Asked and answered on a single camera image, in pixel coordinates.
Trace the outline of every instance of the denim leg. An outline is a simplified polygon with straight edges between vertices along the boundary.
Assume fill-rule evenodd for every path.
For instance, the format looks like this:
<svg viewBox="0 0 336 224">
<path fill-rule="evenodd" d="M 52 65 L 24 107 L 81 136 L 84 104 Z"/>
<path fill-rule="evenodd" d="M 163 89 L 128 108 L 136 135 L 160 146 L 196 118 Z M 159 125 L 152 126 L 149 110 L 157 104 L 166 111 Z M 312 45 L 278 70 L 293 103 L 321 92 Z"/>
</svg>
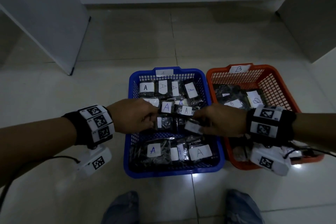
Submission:
<svg viewBox="0 0 336 224">
<path fill-rule="evenodd" d="M 118 196 L 104 213 L 101 224 L 139 224 L 139 197 L 135 191 Z"/>
<path fill-rule="evenodd" d="M 260 210 L 246 193 L 231 189 L 226 195 L 225 224 L 265 224 Z"/>
</svg>

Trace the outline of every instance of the wire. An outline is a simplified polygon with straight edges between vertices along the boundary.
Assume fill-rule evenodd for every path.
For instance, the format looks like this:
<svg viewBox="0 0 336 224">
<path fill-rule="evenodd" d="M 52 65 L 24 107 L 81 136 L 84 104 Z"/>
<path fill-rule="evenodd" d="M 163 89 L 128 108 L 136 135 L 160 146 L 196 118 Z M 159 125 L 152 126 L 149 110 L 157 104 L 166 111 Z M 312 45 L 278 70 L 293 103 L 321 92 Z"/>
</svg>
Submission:
<svg viewBox="0 0 336 224">
<path fill-rule="evenodd" d="M 313 150 L 313 151 L 321 152 L 321 153 L 324 153 L 324 154 L 327 154 L 327 155 L 330 155 L 330 156 L 333 156 L 333 157 L 336 158 L 335 154 L 332 154 L 330 152 L 323 151 L 323 150 L 314 149 L 314 148 L 296 148 L 294 150 L 289 151 L 283 158 L 284 159 L 288 158 L 289 154 L 291 154 L 292 152 L 297 151 L 297 150 Z"/>
<path fill-rule="evenodd" d="M 70 156 L 54 156 L 54 157 L 47 157 L 47 158 L 44 158 L 44 159 L 41 159 L 41 160 L 34 160 L 34 161 L 29 161 L 25 164 L 23 164 L 22 166 L 20 166 L 18 169 L 16 169 L 13 174 L 11 175 L 10 179 L 9 179 L 9 182 L 5 185 L 5 187 L 3 188 L 2 192 L 1 192 L 1 195 L 0 195 L 0 213 L 1 213 L 1 209 L 2 209 L 2 205 L 3 205 L 3 202 L 5 200 L 5 197 L 7 195 L 7 192 L 9 190 L 9 187 L 11 186 L 12 182 L 15 180 L 15 178 L 17 177 L 17 175 L 19 174 L 19 172 L 21 171 L 21 169 L 29 164 L 29 163 L 36 163 L 36 162 L 44 162 L 46 160 L 49 160 L 49 159 L 53 159 L 53 158 L 69 158 L 69 159 L 72 159 L 74 160 L 77 164 L 80 163 L 80 161 L 77 159 L 77 158 L 74 158 L 74 157 L 70 157 Z"/>
</svg>

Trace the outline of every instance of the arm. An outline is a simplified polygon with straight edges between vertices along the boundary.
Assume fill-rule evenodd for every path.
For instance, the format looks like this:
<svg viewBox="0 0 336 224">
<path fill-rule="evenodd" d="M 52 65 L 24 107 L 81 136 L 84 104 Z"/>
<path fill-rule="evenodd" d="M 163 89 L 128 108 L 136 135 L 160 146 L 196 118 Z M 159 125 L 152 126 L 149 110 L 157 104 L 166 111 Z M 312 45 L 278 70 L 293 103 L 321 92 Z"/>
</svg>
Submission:
<svg viewBox="0 0 336 224">
<path fill-rule="evenodd" d="M 107 107 L 115 131 L 136 133 L 153 126 L 158 109 L 143 99 L 123 99 Z M 66 118 L 0 129 L 0 187 L 23 164 L 53 156 L 74 145 L 77 133 Z M 21 175 L 35 165 L 30 165 Z"/>
<path fill-rule="evenodd" d="M 211 127 L 204 127 L 204 133 L 236 137 L 246 133 L 247 112 L 234 107 L 212 104 L 197 111 L 194 118 L 208 118 Z M 336 151 L 335 113 L 297 113 L 293 122 L 295 140 L 308 145 Z"/>
</svg>

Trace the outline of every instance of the orange plastic basket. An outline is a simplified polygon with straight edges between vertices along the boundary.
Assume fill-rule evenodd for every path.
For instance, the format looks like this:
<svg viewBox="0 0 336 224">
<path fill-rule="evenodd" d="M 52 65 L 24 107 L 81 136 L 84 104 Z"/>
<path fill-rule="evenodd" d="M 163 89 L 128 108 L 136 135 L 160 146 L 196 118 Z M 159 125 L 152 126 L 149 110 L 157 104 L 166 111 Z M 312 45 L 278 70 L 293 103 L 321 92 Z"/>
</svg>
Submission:
<svg viewBox="0 0 336 224">
<path fill-rule="evenodd" d="M 249 70 L 244 73 L 229 73 L 232 66 L 251 65 Z M 234 84 L 242 89 L 262 89 L 266 97 L 267 104 L 270 106 L 282 106 L 287 110 L 301 112 L 290 94 L 287 86 L 281 78 L 279 72 L 270 65 L 253 65 L 252 63 L 228 65 L 222 68 L 212 68 L 207 72 L 207 81 L 210 89 L 212 102 L 218 103 L 213 84 Z M 238 169 L 253 170 L 261 168 L 254 163 L 239 162 L 233 157 L 233 152 L 229 139 L 224 137 L 226 147 L 226 157 Z M 292 165 L 318 162 L 324 155 L 317 157 L 304 157 L 300 160 L 292 160 Z"/>
</svg>

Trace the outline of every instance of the black wristband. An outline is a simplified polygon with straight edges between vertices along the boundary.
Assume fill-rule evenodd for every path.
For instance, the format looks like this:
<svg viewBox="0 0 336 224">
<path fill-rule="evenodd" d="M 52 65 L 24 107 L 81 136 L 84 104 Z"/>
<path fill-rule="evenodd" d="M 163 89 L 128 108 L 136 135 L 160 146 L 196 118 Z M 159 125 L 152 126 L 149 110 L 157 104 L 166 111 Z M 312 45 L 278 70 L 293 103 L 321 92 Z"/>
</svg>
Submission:
<svg viewBox="0 0 336 224">
<path fill-rule="evenodd" d="M 296 113 L 282 107 L 258 107 L 248 111 L 246 131 L 255 142 L 282 146 L 294 139 L 292 123 Z"/>
<path fill-rule="evenodd" d="M 84 117 L 81 112 L 87 110 L 90 113 L 87 112 L 86 117 Z M 94 149 L 97 145 L 112 139 L 114 125 L 113 122 L 106 121 L 106 117 L 103 117 L 104 113 L 108 114 L 111 121 L 111 114 L 107 108 L 97 105 L 69 112 L 62 116 L 71 121 L 76 129 L 77 137 L 75 145 L 87 145 L 89 149 Z"/>
</svg>

